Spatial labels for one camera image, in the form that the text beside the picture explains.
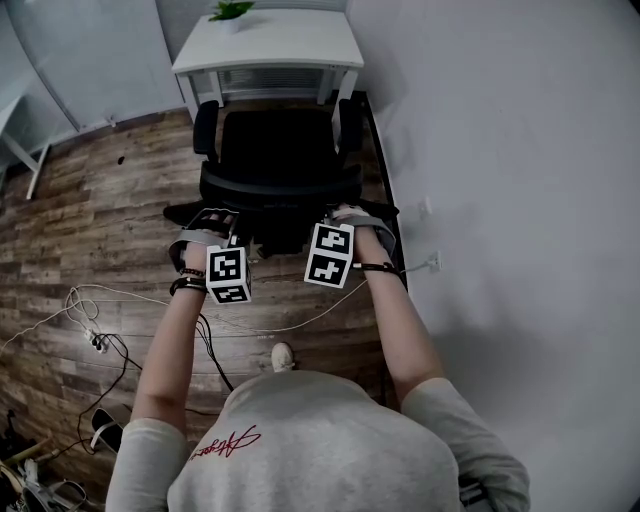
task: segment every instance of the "white cable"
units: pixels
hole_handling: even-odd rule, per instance
[[[302,322],[301,324],[294,325],[292,327],[283,327],[281,329],[254,329],[252,327],[245,327],[245,326],[242,326],[242,325],[235,324],[235,323],[230,322],[228,320],[224,320],[223,318],[220,318],[218,316],[204,315],[204,313],[203,313],[203,315],[205,317],[209,318],[209,319],[217,320],[217,321],[229,324],[229,325],[231,325],[233,327],[236,327],[236,328],[239,328],[239,329],[248,330],[248,331],[253,331],[253,332],[264,333],[264,332],[292,331],[294,329],[299,329],[300,327],[304,327],[305,325],[310,324],[311,322],[314,322],[315,320],[318,320],[319,318],[322,318],[324,315],[326,315],[327,313],[332,311],[334,308],[339,306],[343,301],[345,301],[346,299],[351,297],[351,295],[353,295],[356,291],[358,291],[362,287],[362,285],[364,285],[365,283],[366,283],[366,281],[360,283],[353,290],[351,290],[347,295],[342,297],[338,302],[336,302],[333,306],[331,306],[329,309],[327,309],[323,313],[320,313],[319,315],[317,315],[317,316],[315,316],[315,317],[313,317],[313,318],[311,318],[311,319],[309,319],[309,320],[307,320],[305,322]],[[97,302],[137,302],[137,301],[133,301],[133,300],[123,301],[123,300],[120,300],[120,299],[83,299],[80,296],[80,289],[81,288],[100,288],[100,289],[103,289],[103,290],[108,290],[108,291],[113,292],[113,293],[120,293],[122,295],[129,295],[131,297],[136,297],[137,299],[139,299],[139,301],[154,302],[156,304],[162,304],[163,306],[168,306],[169,305],[167,302],[163,302],[161,300],[152,299],[150,297],[145,297],[144,295],[138,295],[137,293],[125,292],[123,290],[116,290],[115,288],[109,288],[108,286],[103,286],[101,284],[79,284],[77,286],[72,286],[71,289],[69,290],[69,293],[67,294],[67,297],[65,298],[65,302],[64,302],[65,307],[64,308],[62,308],[61,310],[53,313],[52,315],[48,316],[44,320],[40,320],[39,322],[37,322],[33,326],[27,327],[26,329],[20,331],[19,333],[14,334],[11,338],[9,338],[4,343],[4,345],[2,345],[2,348],[0,348],[0,357],[4,353],[4,350],[5,350],[6,346],[9,343],[11,343],[13,340],[15,340],[17,337],[22,336],[23,334],[26,334],[29,331],[33,331],[34,329],[36,329],[40,325],[48,322],[49,320],[52,320],[53,318],[55,318],[56,316],[58,316],[61,313],[66,313],[67,316],[69,317],[69,320],[71,320],[72,322],[75,322],[78,325],[80,325],[82,327],[83,332],[84,332],[85,330],[87,330],[87,327],[80,320],[77,320],[77,319],[71,317],[71,315],[69,314],[69,311],[71,309],[75,309],[76,311],[78,311],[81,314],[83,314],[85,316],[86,320],[94,322],[94,320],[100,314],[100,310],[98,308],[98,305],[96,304]],[[74,295],[78,297],[78,300],[75,301],[75,302],[72,302],[70,305],[67,306],[67,304],[69,304],[69,300],[73,300],[72,297]],[[85,302],[91,304],[91,306],[94,308],[95,313],[93,315],[90,315],[87,312],[87,309],[86,309],[86,307],[84,305]]]
[[[337,308],[342,302],[344,302],[345,300],[347,300],[349,297],[351,297],[354,293],[356,293],[362,286],[364,286],[367,282],[363,281],[362,283],[360,283],[358,286],[356,286],[353,290],[351,290],[349,293],[347,293],[344,297],[342,297],[338,302],[336,302],[333,306],[331,306],[329,309],[327,309],[326,311],[324,311],[323,313],[320,313],[318,316],[314,316],[313,318],[310,318],[309,320],[302,322],[301,324],[298,325],[293,325],[291,327],[283,327],[281,329],[254,329],[252,327],[245,327],[243,325],[238,325],[238,324],[234,324],[233,322],[229,322],[229,320],[224,320],[223,318],[220,317],[214,317],[216,320],[220,321],[220,322],[224,322],[225,324],[229,324],[232,325],[234,327],[238,327],[239,329],[246,329],[247,331],[253,331],[253,332],[284,332],[284,331],[293,331],[294,329],[299,329],[300,327],[304,327],[307,324],[310,324],[311,322],[315,322],[316,320],[318,320],[319,318],[322,318],[324,315],[326,315],[327,313],[329,313],[330,311],[332,311],[334,308]]]

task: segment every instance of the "green plant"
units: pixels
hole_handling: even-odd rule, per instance
[[[233,20],[253,7],[255,2],[218,2],[219,11],[209,21]]]

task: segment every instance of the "black cable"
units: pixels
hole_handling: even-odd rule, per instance
[[[209,325],[209,321],[202,314],[200,314],[200,318],[202,318],[202,320],[204,320],[204,323],[207,326],[207,334],[208,334],[208,336],[205,338],[204,336],[202,336],[202,334],[200,334],[200,336],[202,337],[202,339],[204,341],[205,346],[207,347],[207,353],[209,354],[209,357],[211,358],[211,360],[215,363],[216,368],[218,368],[218,372],[220,373],[220,377],[222,377],[222,380],[224,381],[224,383],[229,388],[229,391],[233,391],[233,386],[231,385],[231,382],[229,382],[229,379],[227,379],[227,376],[222,371],[222,367],[220,366],[220,363],[218,363],[218,360],[216,359],[216,355],[213,352],[213,346],[212,346],[212,342],[211,342],[211,326]]]
[[[73,448],[74,446],[80,444],[80,443],[84,443],[85,441],[91,441],[91,439],[81,439],[79,441],[76,441],[75,443],[71,443],[69,446],[67,446],[66,448],[63,448],[62,450],[60,450],[58,452],[57,455],[54,455],[53,457],[51,457],[50,459],[47,459],[46,461],[44,461],[42,463],[42,466],[45,466],[46,464],[49,464],[49,462],[51,462],[52,460],[57,459],[58,457],[60,457],[60,455],[62,455],[64,452],[71,450],[71,448]]]
[[[112,346],[115,346],[113,344],[113,342],[111,341],[111,337],[113,336],[114,338],[118,338],[118,336],[116,336],[115,334],[98,334],[96,335],[96,337],[100,336],[101,340],[104,340],[105,338],[111,343]],[[111,384],[111,386],[109,386],[109,389],[107,389],[104,393],[102,393],[98,399],[96,401],[94,401],[89,407],[87,407],[84,411],[82,411],[79,415],[78,415],[78,424],[76,425],[76,432],[78,434],[78,444],[82,445],[82,448],[84,449],[85,452],[87,452],[89,455],[94,455],[96,452],[95,451],[89,451],[87,450],[87,447],[84,444],[84,440],[82,439],[82,434],[80,433],[80,424],[82,423],[82,417],[87,414],[91,409],[93,409],[96,405],[98,405],[100,403],[100,401],[107,396],[111,390],[113,388],[116,387],[116,385],[118,384],[118,382],[120,382],[122,380],[122,377],[124,377],[124,374],[127,373],[127,363],[129,362],[129,349],[127,348],[127,346],[124,344],[124,342],[122,343],[122,346],[125,349],[125,355],[124,355],[124,364],[122,365],[122,371],[120,372],[120,375],[118,375],[118,378],[116,380],[113,381],[113,384]]]
[[[202,318],[202,320],[204,320],[204,325],[206,325],[207,330],[206,330],[206,332],[204,331],[204,325],[202,324],[202,322],[200,320],[198,320],[198,322],[197,322],[196,330],[198,331],[198,334],[200,335],[200,337],[204,341],[205,347],[207,349],[207,353],[209,354],[209,357],[215,363],[215,365],[216,365],[216,367],[218,369],[218,372],[220,373],[220,376],[222,377],[222,380],[225,382],[225,384],[227,385],[229,390],[233,391],[233,386],[229,382],[229,379],[227,379],[227,376],[224,374],[224,371],[222,370],[222,367],[220,366],[220,363],[218,363],[218,360],[216,359],[215,353],[213,352],[213,346],[212,346],[212,341],[211,341],[211,326],[209,325],[209,322],[207,321],[207,319],[203,315],[200,315],[200,317]],[[120,350],[118,349],[118,346],[114,343],[114,340],[117,341],[122,346],[122,348],[124,349],[124,354],[122,352],[120,352]],[[113,390],[113,388],[115,388],[118,385],[118,383],[122,380],[122,378],[124,377],[125,373],[127,372],[127,364],[128,363],[131,363],[138,370],[142,370],[142,366],[140,366],[138,363],[136,363],[133,359],[131,359],[129,357],[129,348],[127,347],[125,342],[122,341],[120,336],[118,336],[117,334],[99,333],[99,334],[95,335],[95,341],[96,341],[96,345],[98,345],[98,346],[102,345],[104,343],[109,343],[114,348],[114,350],[124,360],[123,365],[122,365],[122,371],[120,372],[120,375],[118,375],[116,380],[113,381],[113,384],[111,384],[111,386],[109,386],[109,389],[107,389],[104,393],[102,393],[98,397],[97,400],[95,400],[89,407],[87,407],[84,411],[82,411],[78,415],[78,423],[76,425],[76,432],[78,434],[78,441],[76,441],[73,444],[71,444],[71,445],[67,446],[66,448],[64,448],[62,451],[60,451],[60,453],[58,453],[55,457],[53,457],[50,460],[53,460],[53,459],[59,457],[64,452],[70,450],[71,448],[73,448],[74,446],[76,446],[78,444],[82,445],[82,448],[84,449],[84,451],[87,452],[89,455],[94,455],[95,451],[87,450],[87,447],[84,444],[85,441],[91,441],[91,439],[83,439],[82,438],[82,434],[80,433],[80,425],[82,424],[82,417],[85,414],[87,414],[91,409],[96,407],[102,401],[102,399],[105,396],[107,396]],[[200,416],[217,416],[216,413],[202,412],[202,411],[198,411],[196,409],[185,408],[185,410],[189,411],[189,412],[193,412],[195,414],[199,414]]]

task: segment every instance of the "chair seat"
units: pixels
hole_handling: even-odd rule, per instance
[[[337,169],[331,114],[320,110],[232,112],[224,122],[220,167],[234,180],[312,184]]]

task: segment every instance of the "white sneaker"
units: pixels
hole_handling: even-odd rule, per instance
[[[271,349],[271,364],[273,371],[290,372],[293,370],[295,363],[293,362],[293,350],[288,343],[276,343]]]

